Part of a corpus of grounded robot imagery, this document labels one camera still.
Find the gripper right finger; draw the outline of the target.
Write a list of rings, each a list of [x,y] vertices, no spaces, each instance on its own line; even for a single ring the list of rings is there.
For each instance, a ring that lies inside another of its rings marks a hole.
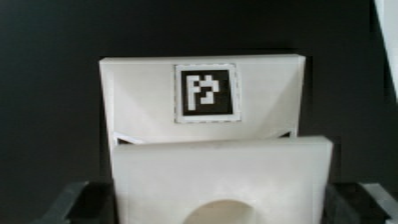
[[[398,200],[379,183],[328,185],[324,224],[398,224]]]

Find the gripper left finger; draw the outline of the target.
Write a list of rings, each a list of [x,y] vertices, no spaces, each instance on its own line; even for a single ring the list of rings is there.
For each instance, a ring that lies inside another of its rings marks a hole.
[[[115,224],[113,183],[74,182],[45,215],[29,224]]]

